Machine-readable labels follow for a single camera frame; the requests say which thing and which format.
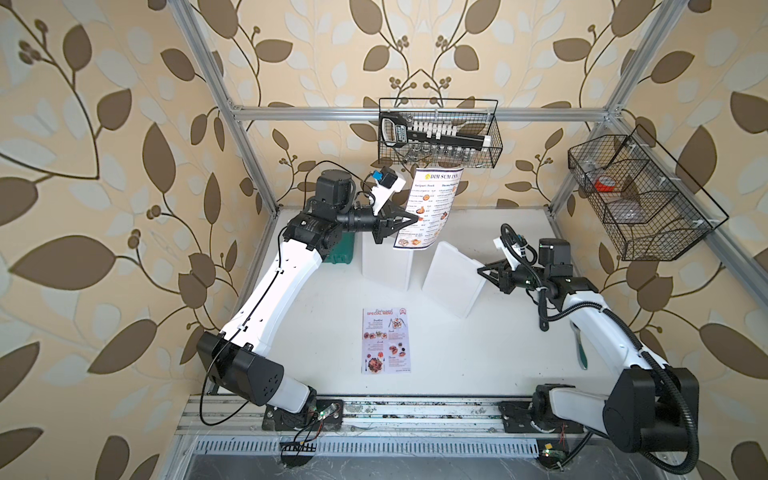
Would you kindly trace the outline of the white Dim Sum Inn menu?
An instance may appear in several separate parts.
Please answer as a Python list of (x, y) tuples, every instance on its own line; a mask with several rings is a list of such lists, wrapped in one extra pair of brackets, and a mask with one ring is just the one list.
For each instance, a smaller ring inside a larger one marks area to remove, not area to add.
[(459, 191), (463, 168), (419, 168), (405, 210), (417, 221), (400, 230), (396, 250), (423, 250), (433, 245), (445, 226)]

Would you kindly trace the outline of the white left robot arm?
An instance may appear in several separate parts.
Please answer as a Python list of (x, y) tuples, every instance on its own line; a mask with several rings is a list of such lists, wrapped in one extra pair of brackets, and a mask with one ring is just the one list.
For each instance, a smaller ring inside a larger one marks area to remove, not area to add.
[(368, 232), (380, 244), (418, 220), (391, 199), (402, 191), (404, 178), (389, 167), (371, 177), (373, 186), (364, 189), (346, 170), (321, 173), (313, 196), (279, 233), (269, 271), (219, 333), (205, 333), (199, 339), (197, 352), (206, 369), (206, 384), (257, 406), (309, 414), (315, 391), (268, 357), (282, 320), (345, 233)]

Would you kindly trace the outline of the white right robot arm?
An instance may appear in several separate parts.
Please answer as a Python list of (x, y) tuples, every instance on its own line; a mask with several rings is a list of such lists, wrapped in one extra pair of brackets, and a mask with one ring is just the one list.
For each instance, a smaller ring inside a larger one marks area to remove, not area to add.
[(537, 386), (529, 407), (532, 423), (548, 429), (571, 421), (605, 436), (624, 452), (683, 452), (693, 459), (699, 452), (695, 376), (653, 352), (608, 307), (590, 280), (575, 275), (567, 241), (545, 238), (529, 259), (530, 245), (504, 225), (494, 245), (503, 259), (479, 267), (478, 274), (505, 294), (516, 289), (529, 293), (541, 331), (567, 321), (593, 345), (614, 380), (607, 395), (564, 384)]

